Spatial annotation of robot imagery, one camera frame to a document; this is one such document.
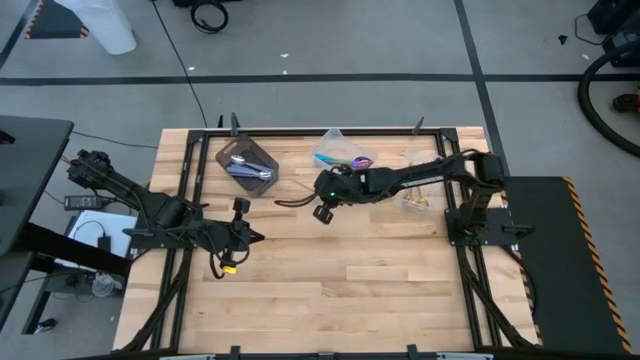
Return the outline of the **white paper sheet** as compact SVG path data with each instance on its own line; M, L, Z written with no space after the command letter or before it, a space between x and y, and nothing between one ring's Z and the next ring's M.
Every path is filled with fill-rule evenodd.
M133 216L85 210L68 231L68 237L95 248L99 247L100 238L108 237L110 252L126 258L131 237L123 230L133 228L135 223Z

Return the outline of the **large black hazard-edged mat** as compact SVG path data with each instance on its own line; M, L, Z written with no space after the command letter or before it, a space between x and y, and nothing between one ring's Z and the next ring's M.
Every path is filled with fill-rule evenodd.
M566 177L510 177L513 220L534 232L519 252L535 287L533 316L545 350L632 353L620 310L580 198Z

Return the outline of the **long black power adapter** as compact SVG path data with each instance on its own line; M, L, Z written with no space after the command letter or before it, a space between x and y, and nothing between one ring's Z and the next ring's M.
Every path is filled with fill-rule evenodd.
M63 206L66 211L100 210L104 202L96 195L73 195L64 197Z

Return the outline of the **clear plastic cup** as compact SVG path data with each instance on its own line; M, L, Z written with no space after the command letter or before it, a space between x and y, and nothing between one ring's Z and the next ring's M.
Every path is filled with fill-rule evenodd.
M117 282L108 274L97 274L91 290L95 297L109 297L117 290Z

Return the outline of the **black desk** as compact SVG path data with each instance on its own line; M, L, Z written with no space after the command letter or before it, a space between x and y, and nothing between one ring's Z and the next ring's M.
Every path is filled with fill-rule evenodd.
M126 277L131 262L30 222L69 141L69 120L0 115L0 331L36 259Z

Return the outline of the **black metal table frame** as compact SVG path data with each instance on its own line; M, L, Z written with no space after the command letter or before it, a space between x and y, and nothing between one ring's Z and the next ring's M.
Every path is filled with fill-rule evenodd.
M408 149L451 154L453 142L433 135L412 135L408 128L373 128L349 138L377 153L380 166L402 167ZM469 287L462 286L459 252L447 241L444 209L464 198L456 183L432 184L434 208L426 215L400 211L392 200L374 205L340 207L330 225L313 218L312 204L283 208L275 199L294 199L291 181L315 180L311 148L327 130L244 129L280 165L279 181L261 198L252 199L246 218L266 240L252 246L249 259L235 275L216 280L209 256L193 253L177 350L181 353L404 352L473 349L474 332L493 345L486 312L479 299L467 313ZM201 143L193 146L186 195L202 183L205 215L229 220L233 198L245 196L215 154L231 140L210 137L204 172L198 169ZM519 266L502 249L482 249L496 305L528 342L539 343ZM166 250L147 253L134 264L120 315L114 348L123 347L144 324L158 301Z

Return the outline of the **white cylinder object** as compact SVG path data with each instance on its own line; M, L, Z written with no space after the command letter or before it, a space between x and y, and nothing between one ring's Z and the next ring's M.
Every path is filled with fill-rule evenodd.
M132 26L116 0L54 0L73 12L110 55L136 49Z

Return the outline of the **smoky grey plastic bin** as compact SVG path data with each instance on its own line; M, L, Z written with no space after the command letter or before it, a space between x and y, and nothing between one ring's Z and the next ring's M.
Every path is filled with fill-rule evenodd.
M240 155L247 161L269 167L272 169L272 178L269 181L261 181L257 178L245 178L231 176L226 168L229 166L245 167L234 164L232 155ZM262 196L271 186L279 180L279 164L256 141L246 134L240 134L225 145L215 156L218 164L229 174L252 198Z

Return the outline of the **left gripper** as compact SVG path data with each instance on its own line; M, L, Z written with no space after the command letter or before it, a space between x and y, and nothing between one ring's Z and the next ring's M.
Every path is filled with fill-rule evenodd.
M250 246L264 240L263 234L248 228L243 220L243 215L249 211L249 208L249 200L240 197L234 199L234 217L226 227L228 240L221 249L216 248L214 244L212 246L210 268L214 275L226 275L222 270L225 265L237 268L248 259Z

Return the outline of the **black floor equipment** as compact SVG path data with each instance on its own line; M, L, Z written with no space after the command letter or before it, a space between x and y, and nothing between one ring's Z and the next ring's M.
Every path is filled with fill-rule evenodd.
M599 41L580 36L579 24L586 18L593 33L603 35ZM640 0L597 0L591 9L574 19L575 37L611 53L640 40Z

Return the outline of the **small black hazard-edged mat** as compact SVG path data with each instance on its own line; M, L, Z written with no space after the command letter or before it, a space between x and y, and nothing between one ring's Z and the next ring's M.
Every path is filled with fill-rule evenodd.
M28 23L26 40L86 38L89 29L69 9L54 0L39 0Z

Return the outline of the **clear plastic bin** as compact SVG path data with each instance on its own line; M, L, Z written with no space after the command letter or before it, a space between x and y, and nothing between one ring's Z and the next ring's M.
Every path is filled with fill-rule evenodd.
M320 153L340 159L354 159L358 156L365 156L373 160L373 164L377 160L377 153L373 150L357 144L353 138L346 137L338 128L329 129L312 147L311 155L314 165L322 169L330 169L333 166L326 166L315 159L314 154Z
M419 164L423 164L423 163L435 160L436 158L437 158L437 155L433 151L408 149L404 152L401 166L410 167L413 165L419 165ZM435 191L432 189L431 185L421 185L418 187L421 188L423 197L428 200L429 202L428 207L416 206L405 201L403 199L405 190L401 190L399 193L397 193L394 196L393 204L402 212L411 213L415 215L426 215L428 212L430 212L434 208L435 197L436 197Z

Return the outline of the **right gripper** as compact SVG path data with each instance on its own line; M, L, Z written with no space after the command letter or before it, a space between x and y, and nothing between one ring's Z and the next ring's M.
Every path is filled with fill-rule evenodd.
M370 169L349 170L336 167L323 170L314 183L314 194L322 201L313 216L323 224L330 224L334 214L331 212L342 205L366 204L371 201L368 188Z

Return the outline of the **small dark floor object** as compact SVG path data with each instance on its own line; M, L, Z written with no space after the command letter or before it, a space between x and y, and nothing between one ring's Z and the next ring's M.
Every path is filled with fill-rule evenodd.
M618 113L640 113L640 93L627 93L612 100L612 108Z

